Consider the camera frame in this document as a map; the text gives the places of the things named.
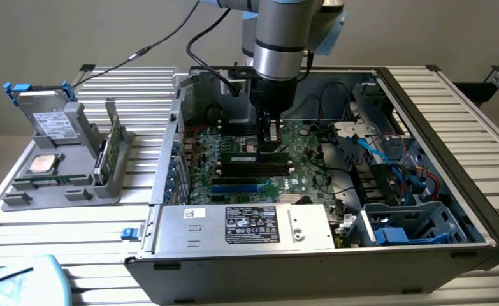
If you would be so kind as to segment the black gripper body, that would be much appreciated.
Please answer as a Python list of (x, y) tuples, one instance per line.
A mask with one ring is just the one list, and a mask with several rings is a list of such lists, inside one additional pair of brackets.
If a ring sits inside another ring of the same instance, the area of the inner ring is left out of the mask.
[(286, 81), (254, 78), (249, 84), (249, 102), (269, 115), (280, 115), (290, 109), (296, 94), (296, 79)]

